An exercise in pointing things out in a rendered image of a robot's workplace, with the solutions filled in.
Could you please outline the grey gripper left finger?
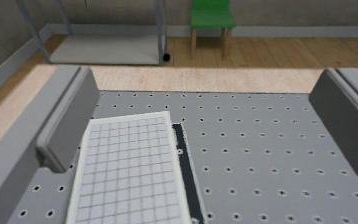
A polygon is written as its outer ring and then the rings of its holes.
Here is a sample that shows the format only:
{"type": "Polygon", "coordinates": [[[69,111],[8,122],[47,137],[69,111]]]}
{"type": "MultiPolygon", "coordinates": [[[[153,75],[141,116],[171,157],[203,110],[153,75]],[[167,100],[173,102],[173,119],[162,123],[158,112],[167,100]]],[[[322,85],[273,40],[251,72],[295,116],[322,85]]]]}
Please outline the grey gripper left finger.
{"type": "Polygon", "coordinates": [[[38,168],[69,169],[100,92],[90,66],[59,65],[0,139],[0,224],[7,224],[38,168]]]}

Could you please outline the grey rectangular base plate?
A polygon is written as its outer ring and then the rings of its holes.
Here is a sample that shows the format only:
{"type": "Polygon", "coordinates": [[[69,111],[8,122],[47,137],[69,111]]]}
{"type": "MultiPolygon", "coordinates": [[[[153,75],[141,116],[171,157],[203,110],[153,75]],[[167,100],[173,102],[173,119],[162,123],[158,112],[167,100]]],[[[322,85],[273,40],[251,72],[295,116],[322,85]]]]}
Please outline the grey rectangular base plate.
{"type": "MultiPolygon", "coordinates": [[[[99,90],[91,120],[181,123],[206,224],[358,224],[358,176],[309,93],[99,90]]],[[[38,168],[7,224],[65,224],[69,170],[38,168]]]]}

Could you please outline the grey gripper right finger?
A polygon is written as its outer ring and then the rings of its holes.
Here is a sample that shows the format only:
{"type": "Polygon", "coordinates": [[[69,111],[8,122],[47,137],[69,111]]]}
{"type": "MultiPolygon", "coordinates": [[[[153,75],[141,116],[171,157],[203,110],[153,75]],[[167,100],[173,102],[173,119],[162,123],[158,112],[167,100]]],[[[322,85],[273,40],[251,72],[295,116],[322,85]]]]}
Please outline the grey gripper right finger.
{"type": "Polygon", "coordinates": [[[325,68],[308,101],[358,176],[358,68],[325,68]]]}

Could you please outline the black flat plate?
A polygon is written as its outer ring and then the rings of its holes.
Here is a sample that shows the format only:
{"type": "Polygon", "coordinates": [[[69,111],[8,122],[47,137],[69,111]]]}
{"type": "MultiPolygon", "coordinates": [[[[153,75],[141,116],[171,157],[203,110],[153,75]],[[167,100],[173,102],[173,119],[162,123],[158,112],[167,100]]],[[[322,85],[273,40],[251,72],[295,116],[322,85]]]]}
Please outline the black flat plate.
{"type": "Polygon", "coordinates": [[[170,124],[188,224],[206,224],[181,123],[170,124]]]}

